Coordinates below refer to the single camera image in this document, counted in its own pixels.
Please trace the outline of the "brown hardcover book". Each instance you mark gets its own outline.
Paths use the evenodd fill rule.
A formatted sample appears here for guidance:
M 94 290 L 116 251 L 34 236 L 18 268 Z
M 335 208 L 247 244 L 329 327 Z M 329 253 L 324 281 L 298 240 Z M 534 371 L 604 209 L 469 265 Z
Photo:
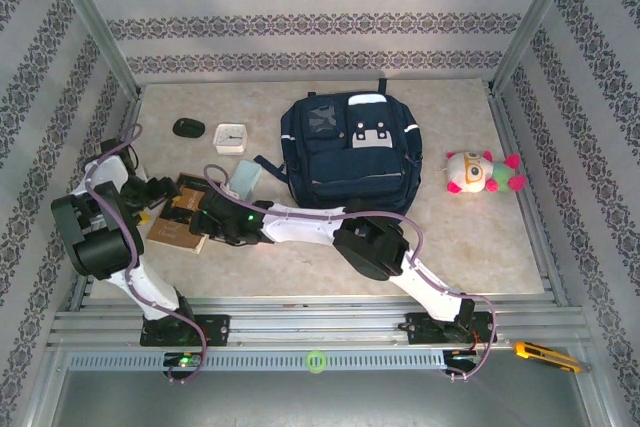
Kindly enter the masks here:
M 193 214 L 209 184 L 203 177 L 181 173 L 176 181 L 180 194 L 167 200 L 151 226 L 146 239 L 199 254 L 206 238 L 190 232 Z

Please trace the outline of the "light blue rectangular box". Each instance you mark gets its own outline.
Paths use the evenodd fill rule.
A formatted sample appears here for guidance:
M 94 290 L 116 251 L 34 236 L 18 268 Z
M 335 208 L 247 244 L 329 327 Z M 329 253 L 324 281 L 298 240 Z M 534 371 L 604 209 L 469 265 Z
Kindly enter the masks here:
M 242 159 L 229 181 L 229 188 L 238 198 L 247 201 L 261 176 L 262 167 L 253 161 Z

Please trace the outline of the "white square alarm clock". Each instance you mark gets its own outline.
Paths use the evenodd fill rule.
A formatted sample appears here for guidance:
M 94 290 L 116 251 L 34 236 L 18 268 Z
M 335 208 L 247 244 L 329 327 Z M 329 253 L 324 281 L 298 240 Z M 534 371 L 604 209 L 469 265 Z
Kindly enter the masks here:
M 248 142 L 244 124 L 221 123 L 216 127 L 213 146 L 219 155 L 243 155 Z

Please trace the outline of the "navy blue school backpack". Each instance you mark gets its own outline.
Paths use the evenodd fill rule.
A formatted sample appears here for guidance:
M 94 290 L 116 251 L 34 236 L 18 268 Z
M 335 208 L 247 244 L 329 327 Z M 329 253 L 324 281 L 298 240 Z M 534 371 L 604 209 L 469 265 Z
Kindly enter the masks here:
M 285 183 L 302 208 L 361 201 L 367 210 L 404 215 L 421 183 L 423 142 L 409 107 L 375 91 L 310 92 L 280 120 L 283 162 L 254 161 Z

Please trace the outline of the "black computer mouse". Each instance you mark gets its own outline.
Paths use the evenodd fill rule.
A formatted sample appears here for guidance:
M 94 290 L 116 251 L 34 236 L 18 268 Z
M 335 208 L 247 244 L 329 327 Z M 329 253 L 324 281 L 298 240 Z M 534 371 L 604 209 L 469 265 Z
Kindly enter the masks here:
M 182 138 L 197 139 L 203 136 L 205 131 L 205 124 L 192 118 L 179 118 L 172 126 L 173 134 Z

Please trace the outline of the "white pink green plush toy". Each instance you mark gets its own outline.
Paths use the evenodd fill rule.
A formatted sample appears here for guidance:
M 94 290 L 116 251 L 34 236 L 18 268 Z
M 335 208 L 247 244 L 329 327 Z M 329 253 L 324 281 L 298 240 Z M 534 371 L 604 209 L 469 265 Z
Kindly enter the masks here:
M 521 158 L 511 154 L 495 161 L 490 151 L 463 151 L 446 154 L 446 189 L 451 194 L 488 192 L 518 192 L 527 184 L 518 173 Z

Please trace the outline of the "yellow utility knife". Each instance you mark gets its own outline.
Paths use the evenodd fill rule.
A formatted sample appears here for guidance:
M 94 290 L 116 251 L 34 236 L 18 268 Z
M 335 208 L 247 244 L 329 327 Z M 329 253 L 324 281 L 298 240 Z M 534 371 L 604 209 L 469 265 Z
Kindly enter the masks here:
M 571 373 L 586 373 L 589 367 L 578 359 L 559 351 L 552 350 L 530 342 L 516 342 L 513 344 L 516 356 L 541 362 L 544 365 L 558 368 Z

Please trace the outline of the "left aluminium table side rail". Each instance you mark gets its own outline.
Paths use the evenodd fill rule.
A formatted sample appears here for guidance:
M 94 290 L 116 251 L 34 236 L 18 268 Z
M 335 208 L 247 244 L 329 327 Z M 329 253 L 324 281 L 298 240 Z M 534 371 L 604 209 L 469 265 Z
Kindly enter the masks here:
M 140 93 L 136 100 L 131 100 L 129 102 L 121 119 L 120 126 L 114 134 L 114 137 L 118 140 L 123 141 L 126 136 L 129 135 L 132 125 L 137 121 L 142 97 L 143 94 Z M 91 295 L 94 283 L 95 280 L 93 277 L 81 277 L 79 274 L 75 274 L 72 278 L 71 287 L 66 300 L 61 304 L 60 310 L 67 312 L 79 311 L 83 306 L 85 298 Z

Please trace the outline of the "aluminium table side rail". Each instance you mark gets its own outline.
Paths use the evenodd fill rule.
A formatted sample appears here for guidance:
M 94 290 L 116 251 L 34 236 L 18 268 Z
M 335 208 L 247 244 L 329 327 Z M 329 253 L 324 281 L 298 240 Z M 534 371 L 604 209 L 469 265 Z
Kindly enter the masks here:
M 487 100 L 503 151 L 505 153 L 519 153 L 520 148 L 509 124 L 502 100 L 493 94 L 489 94 Z M 569 301 L 566 298 L 530 184 L 527 184 L 516 196 L 541 280 L 544 285 L 549 285 L 555 304 L 566 307 L 569 305 Z
M 126 136 L 129 135 L 132 125 L 137 121 L 142 97 L 143 94 L 140 93 L 136 100 L 131 100 L 129 102 L 121 119 L 120 126 L 114 134 L 114 137 L 118 140 L 123 141 Z M 72 278 L 71 287 L 66 300 L 61 304 L 60 310 L 67 312 L 79 311 L 83 306 L 85 298 L 91 295 L 94 283 L 95 280 L 93 277 L 81 277 L 79 274 L 75 274 Z

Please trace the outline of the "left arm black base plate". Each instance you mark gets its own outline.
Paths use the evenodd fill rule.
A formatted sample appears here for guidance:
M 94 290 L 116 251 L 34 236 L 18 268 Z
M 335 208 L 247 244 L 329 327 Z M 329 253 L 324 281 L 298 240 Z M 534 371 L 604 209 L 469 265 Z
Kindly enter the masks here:
M 227 345 L 230 330 L 228 315 L 196 315 L 195 323 L 204 332 L 206 344 L 213 347 Z M 168 316 L 160 320 L 143 319 L 140 334 L 143 347 L 201 347 L 200 335 L 190 324 Z

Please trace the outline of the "aluminium mounting rail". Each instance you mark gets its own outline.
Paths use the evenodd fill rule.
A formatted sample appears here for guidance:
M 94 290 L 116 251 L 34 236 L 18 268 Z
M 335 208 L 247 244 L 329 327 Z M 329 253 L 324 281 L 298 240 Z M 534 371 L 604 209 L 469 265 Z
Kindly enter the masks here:
M 494 300 L 497 347 L 529 341 L 548 347 L 589 346 L 583 310 L 560 306 L 548 294 Z M 421 306 L 405 296 L 197 298 L 197 314 L 230 318 L 228 345 L 242 350 L 403 348 L 399 330 Z M 77 311 L 58 312 L 46 340 L 49 349 L 124 350 L 139 346 L 142 318 L 126 299 L 84 301 Z

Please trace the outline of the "left aluminium frame post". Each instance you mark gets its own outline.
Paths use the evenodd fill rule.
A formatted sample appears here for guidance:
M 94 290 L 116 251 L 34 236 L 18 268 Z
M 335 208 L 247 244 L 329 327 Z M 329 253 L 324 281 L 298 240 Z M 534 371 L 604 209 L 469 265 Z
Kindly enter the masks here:
M 130 99 L 137 99 L 140 87 L 122 54 L 107 22 L 94 0 L 71 0 L 85 27 L 94 38 L 101 53 Z

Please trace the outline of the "aluminium frame post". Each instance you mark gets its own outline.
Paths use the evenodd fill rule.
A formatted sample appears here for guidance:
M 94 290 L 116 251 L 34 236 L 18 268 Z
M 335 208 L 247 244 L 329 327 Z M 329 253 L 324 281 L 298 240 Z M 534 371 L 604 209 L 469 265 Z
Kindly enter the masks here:
M 94 38 L 101 53 L 130 99 L 137 99 L 140 87 L 122 54 L 107 22 L 94 0 L 71 0 L 85 27 Z
M 494 76 L 487 83 L 490 94 L 499 93 L 504 89 L 552 3 L 553 0 L 533 0 L 531 2 Z

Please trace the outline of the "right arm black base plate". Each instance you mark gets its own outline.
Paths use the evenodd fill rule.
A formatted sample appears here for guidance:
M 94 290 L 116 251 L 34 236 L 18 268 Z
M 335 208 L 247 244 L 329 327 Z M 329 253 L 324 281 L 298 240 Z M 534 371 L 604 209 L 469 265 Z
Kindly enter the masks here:
M 475 344 L 489 341 L 493 316 L 490 312 L 474 312 L 467 324 L 434 320 L 426 312 L 407 313 L 397 328 L 407 334 L 410 345 Z

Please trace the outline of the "right aluminium frame post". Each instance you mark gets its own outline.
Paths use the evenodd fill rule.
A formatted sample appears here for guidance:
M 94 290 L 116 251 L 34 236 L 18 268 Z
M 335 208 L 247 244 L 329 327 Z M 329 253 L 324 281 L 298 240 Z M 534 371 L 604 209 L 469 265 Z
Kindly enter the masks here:
M 504 89 L 552 3 L 553 0 L 533 0 L 531 2 L 494 76 L 487 83 L 490 94 L 499 93 Z

